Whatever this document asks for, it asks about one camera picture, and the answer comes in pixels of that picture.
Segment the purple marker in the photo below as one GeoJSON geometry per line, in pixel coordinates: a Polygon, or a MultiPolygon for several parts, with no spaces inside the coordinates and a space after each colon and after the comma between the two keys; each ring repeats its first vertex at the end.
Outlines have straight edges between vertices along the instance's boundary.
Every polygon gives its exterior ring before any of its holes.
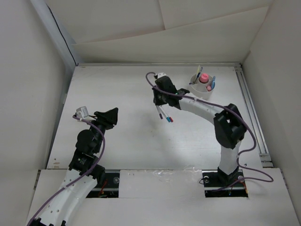
{"type": "Polygon", "coordinates": [[[162,120],[164,117],[162,115],[162,111],[161,111],[160,107],[156,105],[156,109],[157,109],[160,119],[162,120]]]}

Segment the blue capped white marker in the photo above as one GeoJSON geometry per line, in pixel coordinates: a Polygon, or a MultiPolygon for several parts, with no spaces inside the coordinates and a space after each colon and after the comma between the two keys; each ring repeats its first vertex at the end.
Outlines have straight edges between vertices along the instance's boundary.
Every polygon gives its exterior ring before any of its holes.
{"type": "Polygon", "coordinates": [[[162,111],[163,116],[166,118],[166,120],[167,120],[168,122],[172,122],[171,119],[170,119],[170,117],[169,117],[169,115],[166,113],[166,111],[163,109],[162,106],[160,106],[160,109],[161,109],[161,111],[162,111]]]}

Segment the blue ballpoint pen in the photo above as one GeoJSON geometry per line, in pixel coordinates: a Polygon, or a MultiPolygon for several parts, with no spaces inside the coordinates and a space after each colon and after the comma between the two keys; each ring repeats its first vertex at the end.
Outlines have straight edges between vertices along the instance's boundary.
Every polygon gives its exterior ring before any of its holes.
{"type": "Polygon", "coordinates": [[[197,79],[198,79],[198,76],[199,76],[199,74],[200,74],[200,69],[201,69],[201,66],[199,65],[199,66],[198,66],[197,73],[196,73],[196,76],[195,76],[195,79],[194,79],[194,82],[196,82],[197,79]]]}

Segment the pink capped glue bottle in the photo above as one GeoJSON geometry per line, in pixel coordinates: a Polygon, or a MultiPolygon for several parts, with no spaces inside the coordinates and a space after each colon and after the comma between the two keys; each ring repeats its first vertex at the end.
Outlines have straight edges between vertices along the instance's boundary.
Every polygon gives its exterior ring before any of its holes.
{"type": "Polygon", "coordinates": [[[206,84],[209,82],[209,75],[206,74],[206,73],[202,73],[200,76],[199,76],[199,82],[200,83],[203,83],[203,84],[206,84]]]}

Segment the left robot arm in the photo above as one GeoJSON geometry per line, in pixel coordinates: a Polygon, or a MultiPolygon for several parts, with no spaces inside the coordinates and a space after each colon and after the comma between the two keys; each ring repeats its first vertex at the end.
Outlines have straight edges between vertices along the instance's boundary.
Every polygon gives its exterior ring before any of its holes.
{"type": "Polygon", "coordinates": [[[118,122],[118,108],[89,115],[86,107],[73,118],[90,127],[77,135],[75,152],[57,190],[29,220],[29,226],[69,226],[86,196],[105,183],[105,167],[99,165],[106,141],[104,134],[118,122]]]}

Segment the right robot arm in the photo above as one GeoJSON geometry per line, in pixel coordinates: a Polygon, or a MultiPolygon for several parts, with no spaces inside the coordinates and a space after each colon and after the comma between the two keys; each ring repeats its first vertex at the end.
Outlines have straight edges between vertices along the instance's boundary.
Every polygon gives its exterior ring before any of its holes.
{"type": "Polygon", "coordinates": [[[171,79],[165,74],[155,74],[155,86],[152,87],[155,106],[160,110],[163,105],[169,105],[179,110],[193,113],[214,126],[217,142],[221,146],[221,159],[217,169],[217,179],[227,186],[238,178],[237,155],[244,138],[246,127],[239,120],[241,114],[234,104],[225,109],[197,101],[189,96],[186,89],[176,89],[171,79]]]}

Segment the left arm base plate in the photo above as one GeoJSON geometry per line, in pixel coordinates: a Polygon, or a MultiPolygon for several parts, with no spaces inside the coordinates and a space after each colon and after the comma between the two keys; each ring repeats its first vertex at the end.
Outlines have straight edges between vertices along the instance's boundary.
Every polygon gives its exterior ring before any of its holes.
{"type": "Polygon", "coordinates": [[[97,185],[87,195],[87,198],[118,198],[120,171],[107,171],[104,182],[97,185]]]}

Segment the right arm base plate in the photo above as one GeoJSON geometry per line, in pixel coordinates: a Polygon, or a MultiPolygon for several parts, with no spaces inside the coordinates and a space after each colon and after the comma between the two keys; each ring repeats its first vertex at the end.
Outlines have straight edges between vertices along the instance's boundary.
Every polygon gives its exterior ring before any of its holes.
{"type": "Polygon", "coordinates": [[[223,182],[218,175],[217,170],[204,170],[199,183],[204,187],[206,198],[232,198],[232,197],[248,197],[248,191],[245,182],[237,182],[230,186],[239,176],[243,176],[242,171],[238,172],[230,182],[223,182]]]}

